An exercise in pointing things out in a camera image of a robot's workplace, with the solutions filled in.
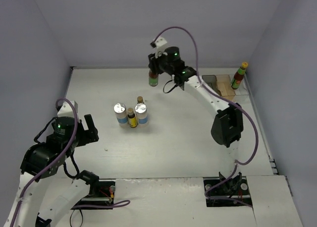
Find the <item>red sauce bottle yellow cap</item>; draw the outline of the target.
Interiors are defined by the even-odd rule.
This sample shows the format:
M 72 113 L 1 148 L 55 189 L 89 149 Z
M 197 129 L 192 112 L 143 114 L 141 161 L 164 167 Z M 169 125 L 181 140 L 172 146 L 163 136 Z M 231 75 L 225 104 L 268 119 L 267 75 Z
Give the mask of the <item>red sauce bottle yellow cap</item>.
M 245 73 L 246 73 L 246 69 L 248 68 L 249 64 L 247 62 L 242 62 L 241 66 L 239 67 L 239 69 L 236 71 L 236 73 L 234 74 L 232 80 L 231 80 L 231 88 L 233 90 L 236 90 L 239 88 L 241 82 L 244 79 Z

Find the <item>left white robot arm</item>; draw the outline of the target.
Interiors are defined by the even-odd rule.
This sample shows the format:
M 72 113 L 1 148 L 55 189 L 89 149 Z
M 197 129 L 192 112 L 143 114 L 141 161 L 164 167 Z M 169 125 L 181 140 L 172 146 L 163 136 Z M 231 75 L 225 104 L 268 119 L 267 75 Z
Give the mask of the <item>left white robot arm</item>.
M 41 208 L 53 177 L 67 158 L 73 158 L 74 149 L 99 139 L 92 116 L 87 114 L 84 119 L 88 129 L 84 129 L 82 122 L 75 127 L 72 117 L 53 118 L 53 134 L 46 142 L 27 150 L 20 167 L 16 198 L 4 224 L 6 227 L 54 227 L 82 198 L 97 195 L 99 177 L 83 170 L 63 194 L 48 207 Z

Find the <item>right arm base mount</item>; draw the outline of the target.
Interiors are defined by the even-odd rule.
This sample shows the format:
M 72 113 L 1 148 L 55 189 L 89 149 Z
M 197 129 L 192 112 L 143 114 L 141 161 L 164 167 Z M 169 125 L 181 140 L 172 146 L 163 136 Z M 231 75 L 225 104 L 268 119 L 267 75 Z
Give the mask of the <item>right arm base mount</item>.
M 253 202 L 246 177 L 238 172 L 234 178 L 210 190 L 207 193 L 206 206 L 208 208 L 252 207 Z

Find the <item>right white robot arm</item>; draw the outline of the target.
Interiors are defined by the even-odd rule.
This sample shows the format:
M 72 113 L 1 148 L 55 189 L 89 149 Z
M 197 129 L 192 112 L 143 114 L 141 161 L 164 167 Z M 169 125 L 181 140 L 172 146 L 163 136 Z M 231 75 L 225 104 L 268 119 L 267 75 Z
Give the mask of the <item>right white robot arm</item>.
M 234 105 L 208 92 L 195 69 L 181 60 L 178 47 L 167 48 L 161 56 L 148 55 L 149 69 L 155 75 L 167 73 L 176 87 L 193 96 L 211 115 L 211 136 L 221 146 L 219 181 L 220 190 L 231 193 L 237 187 L 237 159 L 239 141 L 244 129 L 242 113 Z

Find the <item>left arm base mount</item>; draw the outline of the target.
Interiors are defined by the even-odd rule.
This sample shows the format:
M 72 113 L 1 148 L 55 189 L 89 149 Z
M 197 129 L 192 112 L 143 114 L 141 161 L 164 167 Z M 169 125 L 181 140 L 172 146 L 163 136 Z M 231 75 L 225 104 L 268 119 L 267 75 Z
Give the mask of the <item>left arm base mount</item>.
M 100 179 L 87 170 L 80 172 L 78 179 L 84 181 L 90 189 L 89 193 L 71 208 L 72 210 L 105 210 L 105 207 L 114 204 L 115 179 Z

